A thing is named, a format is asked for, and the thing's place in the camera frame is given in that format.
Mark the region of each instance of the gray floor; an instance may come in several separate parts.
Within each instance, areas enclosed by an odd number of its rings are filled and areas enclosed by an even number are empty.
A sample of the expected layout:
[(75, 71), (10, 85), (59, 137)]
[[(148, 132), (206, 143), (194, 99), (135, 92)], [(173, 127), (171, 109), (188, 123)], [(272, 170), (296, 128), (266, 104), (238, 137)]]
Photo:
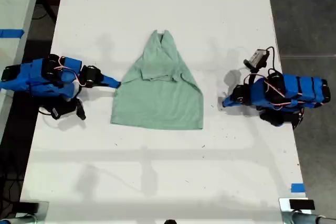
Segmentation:
[[(282, 70), (328, 80), (336, 94), (336, 0), (271, 0)], [(36, 8), (35, 17), (41, 15)], [(49, 17), (33, 20), (29, 40), (52, 40)], [(329, 104), (306, 110), (295, 130), (307, 195), (315, 200), (317, 214), (336, 218), (336, 107)]]

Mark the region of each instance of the cable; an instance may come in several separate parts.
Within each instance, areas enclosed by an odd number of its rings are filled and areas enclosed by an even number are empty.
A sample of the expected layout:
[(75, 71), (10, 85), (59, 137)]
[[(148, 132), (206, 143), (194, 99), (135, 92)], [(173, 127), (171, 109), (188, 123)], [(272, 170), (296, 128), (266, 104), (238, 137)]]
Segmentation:
[(37, 18), (34, 18), (32, 17), (32, 20), (39, 20), (39, 19), (43, 19), (45, 16), (47, 16), (48, 13), (46, 12), (44, 15), (40, 16), (40, 17), (37, 17)]
[(244, 84), (245, 84), (245, 82), (246, 82), (247, 77), (252, 76), (252, 75), (254, 75), (254, 76), (261, 76), (261, 77), (264, 77), (265, 79), (267, 79), (267, 77), (266, 77), (266, 76), (263, 76), (262, 74), (258, 74), (258, 73), (250, 73), (250, 74), (248, 74), (248, 75), (244, 78)]
[[(248, 74), (245, 78), (244, 78), (244, 84), (246, 83), (246, 79), (251, 76), (251, 75), (256, 75), (256, 76), (261, 76), (264, 77), (267, 80), (267, 77), (263, 76), (262, 74), (258, 74), (258, 73), (250, 73)], [(266, 90), (266, 92), (268, 92), (269, 87), (271, 87), (272, 89), (274, 89), (279, 95), (281, 95), (282, 97), (285, 97), (285, 95), (280, 92), (277, 88), (275, 88), (272, 84), (268, 83), (267, 81), (264, 80), (264, 83), (266, 83), (268, 85), (268, 88)]]
[(39, 20), (39, 19), (43, 19), (45, 16), (47, 16), (47, 14), (45, 14), (45, 15), (42, 15), (42, 16), (40, 16), (40, 17), (38, 17), (38, 18), (32, 18), (32, 20)]
[(274, 66), (274, 61), (275, 61), (275, 49), (274, 49), (274, 47), (273, 46), (270, 46), (270, 47), (268, 47), (268, 48), (266, 48), (266, 50), (268, 51), (269, 49), (272, 49), (272, 51), (273, 51), (273, 69), (274, 69), (274, 71), (276, 71), (276, 69), (275, 69), (275, 66)]
[(81, 84), (81, 83), (80, 83), (79, 78), (78, 78), (78, 75), (76, 74), (76, 72), (75, 72), (73, 69), (71, 69), (71, 68), (65, 67), (65, 66), (61, 63), (61, 59), (62, 59), (62, 58), (65, 58), (65, 56), (61, 56), (61, 57), (58, 58), (58, 63), (59, 63), (60, 66), (59, 66), (59, 67), (55, 67), (54, 69), (68, 69), (68, 70), (72, 71), (73, 74), (75, 75), (76, 80), (78, 81), (79, 85), (82, 86), (82, 87), (84, 87), (86, 84)]
[(40, 109), (38, 110), (38, 113), (42, 114), (42, 115), (51, 115), (51, 113), (44, 113), (42, 112)]
[(283, 98), (285, 98), (285, 95), (282, 92), (280, 92), (276, 87), (274, 87), (272, 84), (268, 83), (267, 81), (264, 81), (264, 83), (266, 83), (268, 86), (270, 86), (272, 89), (274, 89), (279, 95), (281, 95)]

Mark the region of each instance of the green shirt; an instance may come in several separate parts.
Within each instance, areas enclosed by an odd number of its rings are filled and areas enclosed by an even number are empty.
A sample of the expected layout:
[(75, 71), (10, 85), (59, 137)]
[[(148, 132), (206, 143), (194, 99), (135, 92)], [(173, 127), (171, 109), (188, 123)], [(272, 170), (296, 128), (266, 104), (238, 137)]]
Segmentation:
[(169, 31), (154, 31), (116, 90), (111, 123), (162, 130), (203, 128), (203, 95)]

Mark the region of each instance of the table surface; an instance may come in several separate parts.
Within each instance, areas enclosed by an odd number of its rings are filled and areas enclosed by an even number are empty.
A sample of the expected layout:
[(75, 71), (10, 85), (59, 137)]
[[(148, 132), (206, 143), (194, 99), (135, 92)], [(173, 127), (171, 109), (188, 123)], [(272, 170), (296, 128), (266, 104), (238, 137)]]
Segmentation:
[[(6, 66), (20, 64), (26, 45), (36, 0), (0, 0), (0, 29), (23, 29), (21, 39), (0, 38), (0, 71)], [(12, 105), (11, 91), (0, 92), (0, 139)]]
[(155, 29), (203, 92), (203, 130), (112, 125), (113, 90), (84, 90), (85, 121), (38, 116), (21, 200), (48, 201), (47, 223), (281, 223), (278, 198), (305, 196), (291, 125), (217, 106), (276, 45), (269, 0), (61, 0), (51, 51), (121, 79)]

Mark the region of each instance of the black cable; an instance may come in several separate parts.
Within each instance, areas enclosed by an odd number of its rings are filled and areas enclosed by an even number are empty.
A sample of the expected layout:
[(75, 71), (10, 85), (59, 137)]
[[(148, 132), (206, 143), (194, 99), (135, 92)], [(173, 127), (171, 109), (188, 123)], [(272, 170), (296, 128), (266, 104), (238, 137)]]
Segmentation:
[(32, 18), (32, 20), (39, 20), (39, 19), (43, 19), (45, 16), (47, 16), (47, 14), (45, 14), (45, 15), (42, 15), (41, 17), (38, 17), (38, 18)]
[(42, 112), (40, 109), (38, 110), (38, 113), (42, 114), (42, 115), (51, 115), (51, 113), (44, 113)]
[(273, 46), (270, 46), (270, 47), (268, 47), (268, 48), (266, 48), (266, 50), (268, 51), (269, 49), (272, 49), (272, 51), (273, 51), (273, 69), (276, 71), (276, 69), (275, 69), (275, 66), (274, 66), (274, 60), (275, 60), (275, 49), (274, 49), (274, 47)]
[(43, 19), (45, 16), (47, 16), (48, 15), (48, 13), (46, 12), (44, 15), (42, 15), (42, 16), (40, 16), (40, 17), (38, 17), (38, 18), (34, 18), (34, 17), (32, 17), (32, 20), (39, 20), (39, 19)]

